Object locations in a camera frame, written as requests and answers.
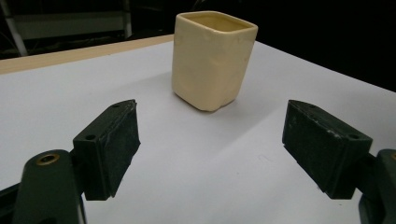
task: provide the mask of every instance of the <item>cream ceramic cup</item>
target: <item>cream ceramic cup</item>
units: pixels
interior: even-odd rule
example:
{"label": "cream ceramic cup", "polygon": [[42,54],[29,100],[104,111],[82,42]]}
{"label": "cream ceramic cup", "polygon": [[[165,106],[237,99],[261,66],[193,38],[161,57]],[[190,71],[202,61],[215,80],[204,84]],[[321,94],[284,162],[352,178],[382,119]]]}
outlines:
{"label": "cream ceramic cup", "polygon": [[199,110],[215,111],[239,93],[258,26],[217,11],[176,17],[172,89]]}

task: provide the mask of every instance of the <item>white table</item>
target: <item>white table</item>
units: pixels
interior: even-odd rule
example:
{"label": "white table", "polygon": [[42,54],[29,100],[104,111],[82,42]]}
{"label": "white table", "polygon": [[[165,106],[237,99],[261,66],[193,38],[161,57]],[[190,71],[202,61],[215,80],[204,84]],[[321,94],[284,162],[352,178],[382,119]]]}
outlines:
{"label": "white table", "polygon": [[396,93],[256,42],[242,89],[214,113],[171,89],[173,42],[0,76],[0,189],[34,155],[73,148],[108,106],[136,99],[141,146],[115,198],[84,202],[88,223],[360,223],[283,148],[289,99],[317,105],[396,148]]}

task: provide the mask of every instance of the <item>brass screw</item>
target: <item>brass screw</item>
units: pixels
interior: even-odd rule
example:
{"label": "brass screw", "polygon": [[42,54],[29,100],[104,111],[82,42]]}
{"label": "brass screw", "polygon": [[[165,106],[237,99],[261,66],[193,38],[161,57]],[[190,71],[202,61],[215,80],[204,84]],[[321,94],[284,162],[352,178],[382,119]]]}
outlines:
{"label": "brass screw", "polygon": [[59,156],[58,154],[47,154],[44,155],[40,158],[38,158],[38,160],[35,162],[35,164],[37,165],[50,165],[51,163],[56,162],[57,160],[59,160],[61,156]]}

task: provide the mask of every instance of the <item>cup rim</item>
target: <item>cup rim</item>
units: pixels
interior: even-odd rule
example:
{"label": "cup rim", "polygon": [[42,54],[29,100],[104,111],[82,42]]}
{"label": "cup rim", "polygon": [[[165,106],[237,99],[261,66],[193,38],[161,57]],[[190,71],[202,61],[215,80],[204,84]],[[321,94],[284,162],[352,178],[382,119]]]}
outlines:
{"label": "cup rim", "polygon": [[[224,18],[224,19],[226,19],[228,21],[231,21],[231,22],[238,23],[240,25],[246,26],[246,28],[238,29],[238,30],[234,30],[234,31],[221,31],[221,30],[217,30],[217,29],[205,26],[205,25],[203,25],[203,24],[201,24],[199,22],[191,20],[191,18],[195,18],[195,17],[202,16],[202,15],[221,16],[222,18]],[[218,11],[213,11],[213,10],[182,12],[182,13],[177,14],[177,19],[183,20],[185,22],[188,22],[188,23],[191,23],[191,24],[194,24],[194,25],[198,25],[198,26],[206,28],[206,29],[211,29],[211,30],[219,32],[219,33],[224,33],[224,34],[225,33],[228,34],[228,33],[245,32],[246,30],[255,30],[255,29],[259,28],[256,24],[254,24],[254,23],[252,23],[250,21],[245,21],[245,20],[242,20],[242,19],[237,18],[235,16],[232,16],[232,15],[229,15],[229,14],[226,14],[226,13],[222,13],[222,12],[218,12]]]}

